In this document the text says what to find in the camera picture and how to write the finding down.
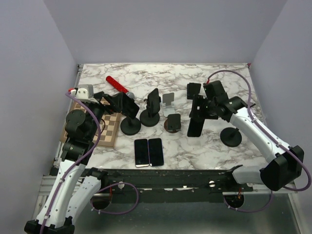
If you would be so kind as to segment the black phone dark case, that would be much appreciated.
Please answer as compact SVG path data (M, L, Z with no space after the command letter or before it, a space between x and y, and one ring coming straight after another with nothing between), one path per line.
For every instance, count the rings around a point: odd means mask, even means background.
M190 123L188 126L188 137L200 137L205 119L200 115L200 110L195 107L190 113Z

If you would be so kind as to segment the blue-edged black phone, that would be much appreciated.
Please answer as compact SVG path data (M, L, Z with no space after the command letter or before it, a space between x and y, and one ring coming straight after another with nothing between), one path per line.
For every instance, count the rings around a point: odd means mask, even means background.
M153 138L148 140L149 147L149 160L150 166L163 166L164 165L164 155L162 140L160 138Z

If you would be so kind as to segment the pink-edged black phone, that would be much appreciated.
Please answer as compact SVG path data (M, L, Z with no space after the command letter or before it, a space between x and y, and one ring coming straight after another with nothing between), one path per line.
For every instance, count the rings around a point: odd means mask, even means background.
M148 140L147 139L136 139L134 141L135 147L135 166L146 167L150 165L149 151L148 151Z

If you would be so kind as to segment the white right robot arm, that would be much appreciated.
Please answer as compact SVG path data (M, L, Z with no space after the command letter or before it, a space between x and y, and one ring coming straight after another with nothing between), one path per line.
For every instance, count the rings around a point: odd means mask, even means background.
M229 147L237 147L245 135L261 152L267 162L264 168L236 166L231 175L225 177L224 185L235 191L242 184L263 184L272 191L278 191L301 175L300 163L304 151L300 146L290 146L273 134L254 115L249 114L248 105L240 97L229 98L221 81L201 85L187 85L187 99L192 100L188 137L201 136L207 119L229 122L232 127L223 129L220 139Z

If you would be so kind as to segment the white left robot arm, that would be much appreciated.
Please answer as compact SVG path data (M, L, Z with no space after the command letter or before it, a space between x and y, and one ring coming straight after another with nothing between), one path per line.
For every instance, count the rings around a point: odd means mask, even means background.
M122 113L124 93L113 96L103 92L78 96L78 90L66 94L85 110L76 109L66 116L67 139L63 146L57 177L50 194L36 219L27 221L24 230L28 234L72 234L75 222L88 200L95 192L102 193L108 187L106 173L92 169L82 187L76 184L85 170L91 154L98 144L93 141L99 136L99 122L103 115Z

